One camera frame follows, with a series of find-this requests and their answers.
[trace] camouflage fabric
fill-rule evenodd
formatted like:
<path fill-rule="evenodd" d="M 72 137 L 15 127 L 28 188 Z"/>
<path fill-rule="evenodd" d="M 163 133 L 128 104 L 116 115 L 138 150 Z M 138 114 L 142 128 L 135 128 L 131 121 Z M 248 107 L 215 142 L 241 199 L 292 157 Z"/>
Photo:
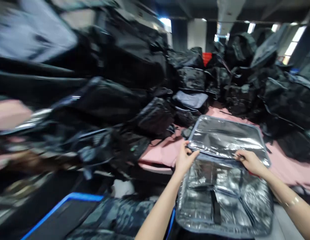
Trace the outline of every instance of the camouflage fabric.
<path fill-rule="evenodd" d="M 153 201 L 104 198 L 67 240 L 132 240 L 154 204 Z"/>

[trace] finger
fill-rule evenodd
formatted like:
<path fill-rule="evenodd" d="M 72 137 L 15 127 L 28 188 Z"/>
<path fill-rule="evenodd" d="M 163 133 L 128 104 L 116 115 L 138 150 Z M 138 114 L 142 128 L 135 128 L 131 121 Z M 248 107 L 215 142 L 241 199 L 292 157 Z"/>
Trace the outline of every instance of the finger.
<path fill-rule="evenodd" d="M 181 145 L 180 145 L 180 149 L 183 150 L 185 149 L 185 146 L 189 144 L 189 141 L 184 141 Z"/>
<path fill-rule="evenodd" d="M 188 156 L 188 158 L 190 159 L 191 162 L 193 162 L 199 153 L 200 153 L 200 151 L 197 150 L 197 151 L 193 152 L 190 156 Z"/>
<path fill-rule="evenodd" d="M 237 156 L 243 156 L 243 157 L 247 157 L 247 154 L 249 153 L 249 151 L 247 151 L 247 150 L 242 150 L 242 149 L 239 149 L 239 150 L 237 150 L 236 152 L 235 152 L 235 154 L 237 155 Z"/>

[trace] blue trim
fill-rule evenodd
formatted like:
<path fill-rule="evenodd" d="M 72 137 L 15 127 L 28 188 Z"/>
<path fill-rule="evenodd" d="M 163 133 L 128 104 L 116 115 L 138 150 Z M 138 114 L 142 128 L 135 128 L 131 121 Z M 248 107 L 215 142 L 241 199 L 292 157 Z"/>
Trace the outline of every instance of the blue trim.
<path fill-rule="evenodd" d="M 42 218 L 21 240 L 26 240 L 40 225 L 42 225 L 58 208 L 69 200 L 99 202 L 104 196 L 73 192 L 64 197 L 45 217 Z"/>
<path fill-rule="evenodd" d="M 169 229 L 168 229 L 168 233 L 167 233 L 167 237 L 166 237 L 166 240 L 168 239 L 168 236 L 170 234 L 170 231 L 171 231 L 171 228 L 172 228 L 172 224 L 174 222 L 174 218 L 175 218 L 175 208 L 172 210 L 172 213 L 171 213 L 171 219 L 170 219 L 170 224 L 169 224 Z"/>

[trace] black strap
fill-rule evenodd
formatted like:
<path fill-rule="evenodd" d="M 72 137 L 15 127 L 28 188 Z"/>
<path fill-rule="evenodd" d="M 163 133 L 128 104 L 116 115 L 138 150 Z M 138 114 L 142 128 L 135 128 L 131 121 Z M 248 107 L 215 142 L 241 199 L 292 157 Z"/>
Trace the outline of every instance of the black strap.
<path fill-rule="evenodd" d="M 178 130 L 178 127 L 175 127 L 173 124 L 171 124 L 167 129 L 166 132 L 170 132 L 171 134 L 169 136 L 164 136 L 158 143 L 156 143 L 155 145 L 151 144 L 151 147 L 156 147 L 159 144 L 161 144 L 166 138 L 176 134 L 176 130 Z"/>
<path fill-rule="evenodd" d="M 217 225 L 221 225 L 220 204 L 217 202 L 215 190 L 211 190 L 210 194 L 211 194 L 211 202 L 213 205 L 214 223 Z"/>

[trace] gray bag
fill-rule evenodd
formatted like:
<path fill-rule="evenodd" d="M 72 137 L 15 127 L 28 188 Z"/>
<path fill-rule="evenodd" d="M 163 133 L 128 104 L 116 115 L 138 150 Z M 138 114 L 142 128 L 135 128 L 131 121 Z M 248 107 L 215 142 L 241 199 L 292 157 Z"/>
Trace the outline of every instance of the gray bag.
<path fill-rule="evenodd" d="M 270 166 L 258 129 L 202 115 L 189 141 L 189 148 L 201 153 L 179 190 L 177 223 L 190 232 L 231 238 L 269 235 L 273 202 L 267 183 L 233 159 L 244 148 Z"/>

